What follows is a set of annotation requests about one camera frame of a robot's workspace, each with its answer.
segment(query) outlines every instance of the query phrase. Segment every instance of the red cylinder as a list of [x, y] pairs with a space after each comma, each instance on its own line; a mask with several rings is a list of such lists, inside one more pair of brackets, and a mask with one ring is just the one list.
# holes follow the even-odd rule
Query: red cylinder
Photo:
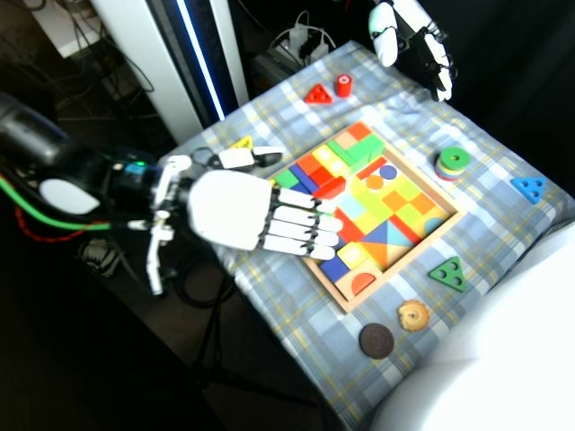
[[348, 97], [351, 94], [353, 80], [349, 75], [340, 75], [335, 80], [335, 93], [339, 97]]

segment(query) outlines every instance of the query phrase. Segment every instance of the green disc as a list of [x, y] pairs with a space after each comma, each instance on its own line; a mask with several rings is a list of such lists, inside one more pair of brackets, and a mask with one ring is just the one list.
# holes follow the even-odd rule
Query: green disc
[[456, 146], [449, 146], [439, 155], [441, 163], [450, 171], [461, 171], [469, 164], [469, 154]]

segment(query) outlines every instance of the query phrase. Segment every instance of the robotic arm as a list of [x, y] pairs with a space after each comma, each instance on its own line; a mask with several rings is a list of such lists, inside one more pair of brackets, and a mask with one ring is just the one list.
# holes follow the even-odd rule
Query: robotic arm
[[329, 215], [333, 203], [241, 172], [276, 163], [277, 148], [213, 154], [207, 166], [215, 170], [193, 181], [184, 175], [193, 164], [187, 155], [171, 156], [164, 167], [129, 157], [110, 160], [3, 93], [0, 147], [0, 185], [11, 197], [20, 196], [20, 188], [63, 216], [149, 231], [146, 272], [155, 295], [163, 292], [158, 251], [174, 236], [175, 215], [201, 238], [228, 247], [313, 259], [335, 255], [342, 224]]
[[429, 77], [432, 97], [436, 101], [451, 99], [454, 68], [443, 46], [446, 35], [416, 0], [374, 2], [368, 29], [381, 64], [392, 66], [400, 50], [414, 47]]

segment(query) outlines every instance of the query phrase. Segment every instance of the red triangle toy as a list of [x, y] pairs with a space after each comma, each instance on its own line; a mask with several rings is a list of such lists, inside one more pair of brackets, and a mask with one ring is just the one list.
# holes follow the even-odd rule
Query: red triangle toy
[[316, 84], [312, 91], [306, 95], [304, 101], [305, 103], [332, 103], [333, 100], [323, 85]]

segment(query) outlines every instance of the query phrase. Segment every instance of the plaid tablecloth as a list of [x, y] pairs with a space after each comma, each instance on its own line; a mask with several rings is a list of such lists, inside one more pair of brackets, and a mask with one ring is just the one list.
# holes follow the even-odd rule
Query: plaid tablecloth
[[[354, 79], [353, 95], [334, 96], [331, 105], [310, 106], [303, 98], [314, 84], [333, 94], [339, 74]], [[401, 150], [452, 197], [467, 215], [418, 259], [349, 314], [320, 286], [302, 260], [267, 251], [242, 252], [216, 247], [238, 287], [268, 322], [348, 428], [365, 427], [382, 398], [444, 337], [551, 226], [575, 217], [575, 201], [549, 180], [543, 200], [531, 205], [509, 183], [519, 176], [541, 176], [535, 168], [483, 132], [427, 90], [350, 42], [300, 71], [208, 128], [173, 154], [207, 145], [220, 151], [251, 135], [255, 145], [282, 145], [281, 165], [352, 122], [363, 119]], [[440, 180], [433, 172], [438, 151], [462, 146], [473, 158], [463, 178]], [[274, 166], [255, 174], [268, 176]], [[469, 285], [465, 293], [428, 277], [453, 256], [461, 258]], [[432, 311], [426, 330], [408, 333], [397, 307], [417, 298]], [[365, 356], [358, 334], [379, 322], [395, 338], [386, 359]]]

